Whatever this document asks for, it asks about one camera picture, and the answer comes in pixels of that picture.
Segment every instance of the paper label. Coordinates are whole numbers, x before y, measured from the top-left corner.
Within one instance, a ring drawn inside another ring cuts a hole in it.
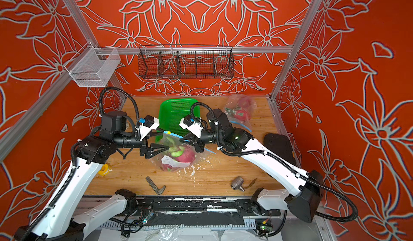
[[[170,165],[171,167],[188,167],[191,162],[178,162],[178,161],[174,161],[173,158],[165,155],[163,156],[163,158],[161,159],[162,163],[165,165]]]

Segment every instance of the black wire basket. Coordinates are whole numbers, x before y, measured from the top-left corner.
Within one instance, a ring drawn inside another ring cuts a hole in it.
[[[139,76],[144,79],[230,79],[234,55],[230,46],[140,46]]]

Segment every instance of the wooden table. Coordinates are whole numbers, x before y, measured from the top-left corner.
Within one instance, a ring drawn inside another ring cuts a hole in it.
[[[222,109],[228,97],[195,97],[198,101],[208,104],[212,109]],[[141,117],[149,114],[158,117],[160,104],[170,99],[167,97],[136,97]],[[255,97],[258,109],[251,119],[252,134],[259,141],[263,141],[267,133],[277,133],[267,99]],[[200,108],[201,117],[206,118],[207,109]],[[135,112],[131,101],[127,100],[123,111],[128,113],[134,121]],[[206,146],[216,151],[216,145]],[[160,188],[166,185],[162,195],[202,195],[202,196],[251,196],[259,187],[266,189],[282,189],[274,178],[261,170],[258,166],[239,157],[229,157],[217,151],[205,160],[178,172],[167,172],[157,168],[151,160],[139,156],[139,149],[134,149],[123,160],[118,153],[109,157],[107,163],[112,171],[106,176],[96,175],[86,190],[86,195],[113,195],[116,190],[125,188],[137,195],[156,195],[145,177],[150,176]],[[244,186],[257,178],[255,184],[245,192],[234,191],[230,187],[232,180],[242,176]]]

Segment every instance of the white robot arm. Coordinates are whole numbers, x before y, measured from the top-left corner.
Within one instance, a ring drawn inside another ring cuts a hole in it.
[[[14,235],[17,240],[82,241],[110,218],[137,208],[136,194],[120,189],[106,202],[72,218],[86,188],[118,148],[140,148],[140,155],[146,158],[169,149],[159,144],[147,144],[152,130],[159,127],[157,118],[146,116],[140,120],[142,125],[138,129],[141,136],[138,140],[125,132],[126,120],[125,112],[105,113],[102,115],[99,136],[94,136],[96,132],[92,131],[91,135],[72,147],[72,162],[63,180],[38,217],[29,226],[18,229]]]
[[[201,120],[194,117],[192,111],[197,105],[209,110],[207,120],[211,129],[204,129]],[[314,215],[336,221],[350,221],[357,218],[358,212],[354,203],[344,194],[324,186],[322,176],[317,171],[313,170],[309,173],[291,165],[268,150],[249,132],[233,128],[227,115],[220,109],[211,109],[208,105],[197,102],[191,107],[191,115],[185,116],[180,121],[180,126],[190,131],[181,141],[193,145],[197,152],[202,152],[205,144],[215,143],[218,145],[217,149],[225,155],[243,157],[282,184],[285,188],[283,190],[260,191],[256,202],[262,208],[289,210],[305,222],[312,222]],[[321,189],[344,199],[353,209],[352,214],[337,218],[318,213],[317,208],[322,199]]]

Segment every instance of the wall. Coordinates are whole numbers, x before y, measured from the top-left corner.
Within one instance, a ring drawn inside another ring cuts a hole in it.
[[[324,173],[359,217],[339,240],[411,240],[413,0],[323,0],[277,96],[303,168]],[[332,215],[349,208],[328,194]]]
[[[0,139],[85,44],[61,0],[0,0]],[[98,120],[98,88],[70,82],[0,163],[0,240],[44,207],[70,164],[70,147]],[[105,110],[121,105],[105,96]]]
[[[105,47],[291,45],[311,0],[76,0]],[[143,79],[137,57],[116,75],[133,95],[269,94],[286,54],[239,55],[233,79]]]
[[[0,139],[86,43],[62,0],[0,0]]]

